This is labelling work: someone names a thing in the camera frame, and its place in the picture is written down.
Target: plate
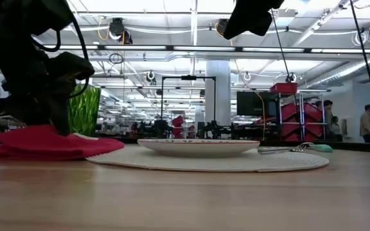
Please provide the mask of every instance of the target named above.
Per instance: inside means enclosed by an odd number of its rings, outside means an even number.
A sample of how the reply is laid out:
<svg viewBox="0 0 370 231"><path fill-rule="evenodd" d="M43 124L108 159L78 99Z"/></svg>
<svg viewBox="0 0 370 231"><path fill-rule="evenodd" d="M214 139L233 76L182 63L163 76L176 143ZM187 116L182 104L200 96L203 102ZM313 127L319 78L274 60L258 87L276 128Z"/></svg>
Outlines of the plate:
<svg viewBox="0 0 370 231"><path fill-rule="evenodd" d="M138 144L163 155L226 157L257 148L260 142L209 139L139 139Z"/></svg>

